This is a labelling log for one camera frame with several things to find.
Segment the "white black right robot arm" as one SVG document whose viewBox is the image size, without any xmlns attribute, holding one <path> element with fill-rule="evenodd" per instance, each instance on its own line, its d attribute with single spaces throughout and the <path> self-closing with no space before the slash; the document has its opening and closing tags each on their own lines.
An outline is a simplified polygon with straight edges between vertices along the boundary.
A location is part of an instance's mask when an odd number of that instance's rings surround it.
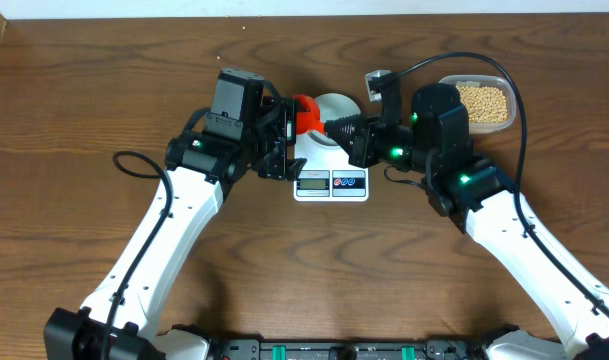
<svg viewBox="0 0 609 360">
<path fill-rule="evenodd" d="M 507 269 L 558 337 L 551 342 L 504 329 L 480 352 L 488 359 L 609 359 L 609 289 L 543 225 L 517 182 L 474 152 L 456 87 L 418 90 L 409 126 L 391 113 L 398 98 L 386 89 L 381 114 L 327 120 L 324 133 L 356 167 L 387 163 L 423 174 L 417 185 L 429 204 Z"/>
</svg>

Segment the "red measuring scoop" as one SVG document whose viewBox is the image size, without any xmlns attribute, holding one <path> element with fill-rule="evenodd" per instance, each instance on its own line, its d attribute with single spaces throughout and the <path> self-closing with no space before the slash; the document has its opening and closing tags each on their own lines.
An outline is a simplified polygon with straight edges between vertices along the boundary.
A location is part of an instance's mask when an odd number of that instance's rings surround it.
<svg viewBox="0 0 609 360">
<path fill-rule="evenodd" d="M 296 103 L 296 134 L 304 135 L 316 131 L 325 135 L 325 125 L 321 121 L 321 111 L 317 101 L 303 94 L 294 95 Z"/>
</svg>

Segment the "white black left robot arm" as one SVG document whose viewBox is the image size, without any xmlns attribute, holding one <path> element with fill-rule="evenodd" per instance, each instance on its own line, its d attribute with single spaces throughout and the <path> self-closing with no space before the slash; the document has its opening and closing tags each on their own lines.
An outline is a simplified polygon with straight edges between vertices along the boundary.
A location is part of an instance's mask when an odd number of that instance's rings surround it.
<svg viewBox="0 0 609 360">
<path fill-rule="evenodd" d="M 119 259 L 76 312 L 57 308 L 44 329 L 50 359 L 206 359 L 206 336 L 189 326 L 164 334 L 159 321 L 170 290 L 199 234 L 247 171 L 293 181 L 304 160 L 289 146 L 309 121 L 315 100 L 258 97 L 239 112 L 195 111 L 168 145 L 165 164 L 153 163 L 155 197 Z"/>
</svg>

